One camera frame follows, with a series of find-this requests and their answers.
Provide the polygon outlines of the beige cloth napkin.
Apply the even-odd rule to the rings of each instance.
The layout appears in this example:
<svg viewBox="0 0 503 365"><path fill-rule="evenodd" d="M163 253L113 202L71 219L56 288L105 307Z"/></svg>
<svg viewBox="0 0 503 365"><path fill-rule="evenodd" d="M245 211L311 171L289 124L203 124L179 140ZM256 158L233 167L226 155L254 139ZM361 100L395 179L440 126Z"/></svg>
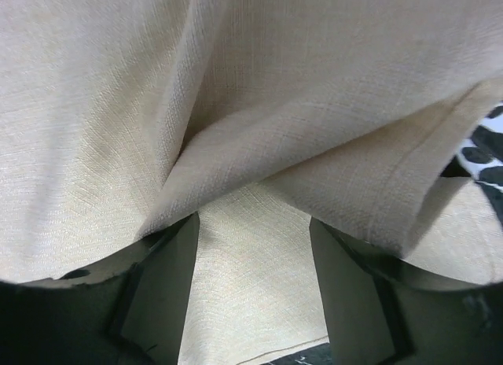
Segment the beige cloth napkin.
<svg viewBox="0 0 503 365"><path fill-rule="evenodd" d="M502 97L502 0L1 0L1 277L56 278L198 212L180 361L324 341L311 217L502 277L440 174Z"/></svg>

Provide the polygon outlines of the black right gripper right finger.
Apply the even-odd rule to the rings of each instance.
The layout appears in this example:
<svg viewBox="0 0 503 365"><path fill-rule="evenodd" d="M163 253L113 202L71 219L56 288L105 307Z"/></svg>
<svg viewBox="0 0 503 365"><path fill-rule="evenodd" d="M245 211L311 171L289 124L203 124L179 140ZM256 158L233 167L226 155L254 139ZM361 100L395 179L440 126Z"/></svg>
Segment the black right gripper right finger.
<svg viewBox="0 0 503 365"><path fill-rule="evenodd" d="M386 256L319 220L310 240L337 364L448 364L467 351L463 283Z"/></svg>

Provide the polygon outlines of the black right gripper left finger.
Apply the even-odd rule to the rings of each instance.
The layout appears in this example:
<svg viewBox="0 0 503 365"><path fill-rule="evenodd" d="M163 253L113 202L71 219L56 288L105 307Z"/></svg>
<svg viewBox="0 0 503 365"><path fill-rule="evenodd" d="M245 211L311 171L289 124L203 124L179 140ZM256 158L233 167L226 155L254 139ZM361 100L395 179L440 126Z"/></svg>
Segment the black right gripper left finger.
<svg viewBox="0 0 503 365"><path fill-rule="evenodd" d="M127 266L107 335L118 364L178 362L196 260L199 216L193 213L64 279L94 284L106 271Z"/></svg>

